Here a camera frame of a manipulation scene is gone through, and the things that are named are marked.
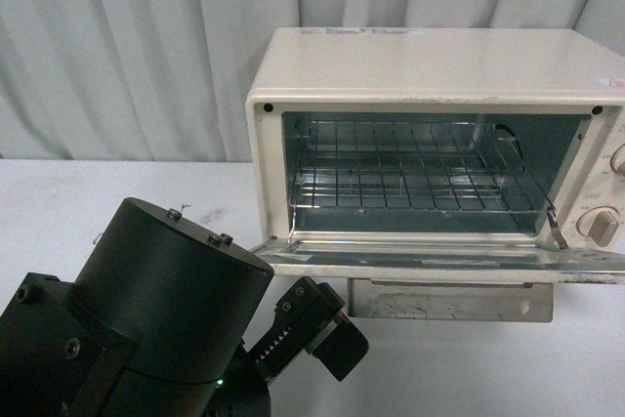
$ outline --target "black cylinder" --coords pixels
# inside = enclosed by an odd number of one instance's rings
[[[177,215],[125,199],[74,295],[138,344],[127,369],[196,386],[221,377],[273,271],[231,239]]]

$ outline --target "oven door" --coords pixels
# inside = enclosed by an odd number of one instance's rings
[[[554,283],[625,284],[625,256],[590,249],[271,239],[276,274],[345,277],[358,317],[548,322]]]

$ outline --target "label sticker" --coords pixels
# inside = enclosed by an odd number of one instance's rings
[[[420,28],[296,28],[293,34],[399,34],[421,36]]]
[[[625,78],[624,77],[600,78],[599,83],[601,83],[602,85],[606,85],[606,87],[608,88],[625,90]]]

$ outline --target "gray curtain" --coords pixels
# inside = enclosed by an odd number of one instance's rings
[[[0,0],[5,158],[248,161],[279,26],[574,28],[625,55],[625,0]]]

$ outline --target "bolt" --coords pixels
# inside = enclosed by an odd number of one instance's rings
[[[216,233],[211,233],[208,235],[208,241],[219,246],[224,242],[224,239]]]
[[[169,209],[167,211],[167,218],[174,219],[176,222],[178,222],[182,217],[183,213],[180,210]]]
[[[80,354],[80,341],[77,337],[72,337],[65,344],[65,356],[68,360],[74,360]]]
[[[230,246],[232,244],[232,237],[229,234],[222,233],[222,240],[226,246]]]
[[[22,285],[18,290],[18,302],[34,303],[41,295],[41,289],[35,285]]]

